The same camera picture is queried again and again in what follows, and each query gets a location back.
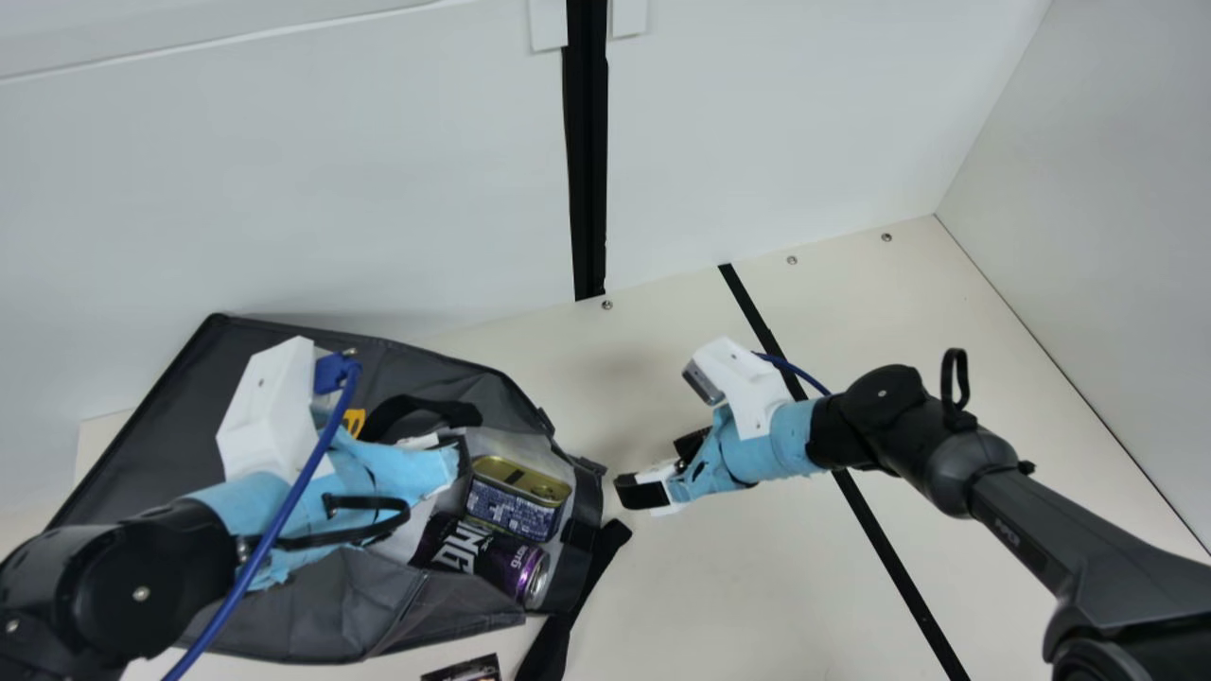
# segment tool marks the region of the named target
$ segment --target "yellow label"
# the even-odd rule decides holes
[[[366,410],[345,410],[345,417],[340,422],[350,435],[357,437],[366,425]]]

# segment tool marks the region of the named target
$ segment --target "white floor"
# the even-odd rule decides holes
[[[1207,560],[935,219],[736,270],[787,356],[834,390],[889,362],[918,366],[932,388],[943,350],[965,347],[970,410],[1039,464],[1039,480],[1161,548]],[[564,448],[612,475],[636,470],[672,456],[675,437],[710,419],[679,376],[690,353],[721,334],[757,342],[716,270],[609,298],[609,311],[586,301],[423,344],[507,372],[546,408]],[[121,418],[85,424],[85,467]],[[971,677],[1049,679],[1039,651],[1050,595],[975,522],[943,517],[902,481],[857,477]],[[705,499],[664,519],[622,511],[608,494],[606,511],[635,539],[576,625],[569,680],[945,677],[827,476]],[[13,532],[8,525],[4,538]],[[539,624],[337,670],[206,656],[193,679],[409,680],[488,652],[511,671]],[[178,654],[126,677],[159,679]]]

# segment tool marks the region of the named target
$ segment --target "black vertical strip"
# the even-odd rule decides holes
[[[774,338],[774,332],[765,326],[765,320],[762,319],[761,311],[757,310],[757,305],[748,296],[748,291],[745,288],[744,282],[740,281],[740,276],[736,274],[735,268],[730,264],[719,265],[719,271],[723,274],[724,281],[728,282],[728,288],[731,290],[731,296],[735,297],[736,304],[740,305],[740,311],[742,311],[745,319],[748,320],[748,326],[751,326],[753,333],[757,334],[757,340],[765,350],[765,354],[786,359],[786,355],[782,354],[782,348],[777,344],[777,339]],[[803,390],[803,385],[791,372],[784,371],[782,379],[786,380],[786,387],[791,390],[791,396],[800,401],[808,399],[808,394]],[[925,635],[925,641],[929,642],[929,647],[934,648],[934,654],[937,657],[937,662],[942,665],[946,675],[952,681],[970,681],[968,673],[963,669],[963,663],[960,663],[958,656],[954,654],[954,648],[952,648],[951,642],[946,640],[946,634],[942,633],[942,628],[939,626],[932,613],[929,612],[929,606],[925,605],[925,599],[922,597],[920,591],[917,590],[917,585],[912,580],[912,577],[908,576],[908,570],[905,568],[903,562],[900,561],[900,556],[896,555],[896,550],[891,546],[891,542],[883,532],[879,520],[874,517],[874,511],[872,511],[869,504],[866,503],[866,497],[862,496],[862,491],[859,490],[857,483],[854,482],[854,476],[850,475],[848,470],[837,470],[833,471],[833,480],[837,481],[837,486],[840,487],[842,494],[844,494],[845,500],[849,502],[849,508],[854,511],[854,516],[857,517],[859,525],[861,525],[862,530],[866,532],[866,538],[869,539],[871,545],[874,548],[874,553],[878,554],[879,560],[883,561],[883,567],[888,571],[888,576],[891,577],[891,582],[896,585],[896,589],[900,590],[900,597],[905,600],[905,605],[908,606],[908,611],[912,613],[913,619],[917,620],[917,626],[919,626],[920,633]]]
[[[606,293],[606,144],[609,64],[608,0],[568,0],[563,48],[563,131],[576,299]]]

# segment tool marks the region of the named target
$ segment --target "can lid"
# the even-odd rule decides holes
[[[526,602],[528,608],[538,607],[546,596],[546,588],[551,584],[551,555],[544,554],[543,559],[534,566],[529,583],[526,584]]]

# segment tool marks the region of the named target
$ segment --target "purple can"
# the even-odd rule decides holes
[[[412,565],[478,574],[533,610],[546,595],[551,556],[517,537],[447,513],[435,513],[425,525]]]

